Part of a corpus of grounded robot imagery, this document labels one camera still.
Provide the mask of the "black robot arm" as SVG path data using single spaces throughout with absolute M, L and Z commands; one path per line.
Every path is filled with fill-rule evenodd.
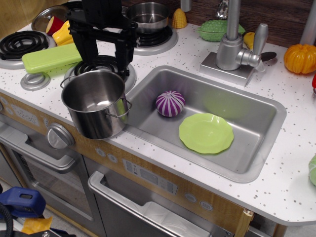
M 137 46 L 137 23 L 122 14 L 119 0 L 83 0 L 82 10 L 67 14 L 70 34 L 82 60 L 92 64 L 98 56 L 97 40 L 113 43 L 118 74 L 127 76 Z

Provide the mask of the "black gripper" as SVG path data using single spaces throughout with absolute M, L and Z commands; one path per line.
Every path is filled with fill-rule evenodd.
M 137 45 L 137 24 L 123 16 L 121 11 L 111 12 L 109 16 L 104 13 L 98 10 L 86 16 L 84 10 L 70 11 L 67 14 L 70 34 L 82 60 L 87 64 L 91 64 L 98 56 L 97 40 L 115 43 L 118 74 L 125 77 Z

